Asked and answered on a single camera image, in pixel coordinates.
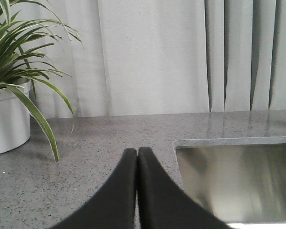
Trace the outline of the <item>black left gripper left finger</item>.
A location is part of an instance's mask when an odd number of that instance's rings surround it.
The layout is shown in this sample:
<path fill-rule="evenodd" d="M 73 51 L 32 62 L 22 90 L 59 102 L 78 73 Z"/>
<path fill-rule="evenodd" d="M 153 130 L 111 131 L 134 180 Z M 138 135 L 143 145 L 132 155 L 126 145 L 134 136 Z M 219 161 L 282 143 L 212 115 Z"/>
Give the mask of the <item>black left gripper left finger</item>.
<path fill-rule="evenodd" d="M 127 148 L 103 186 L 54 229 L 133 229 L 137 152 Z"/>

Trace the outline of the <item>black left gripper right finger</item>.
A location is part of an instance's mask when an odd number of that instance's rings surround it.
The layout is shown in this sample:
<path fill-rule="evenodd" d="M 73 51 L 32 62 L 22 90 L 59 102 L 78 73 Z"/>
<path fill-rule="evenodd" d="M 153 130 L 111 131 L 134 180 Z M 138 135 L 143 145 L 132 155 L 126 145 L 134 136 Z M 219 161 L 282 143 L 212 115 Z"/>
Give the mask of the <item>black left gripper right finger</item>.
<path fill-rule="evenodd" d="M 138 205 L 143 229 L 227 229 L 169 177 L 152 149 L 138 152 Z"/>

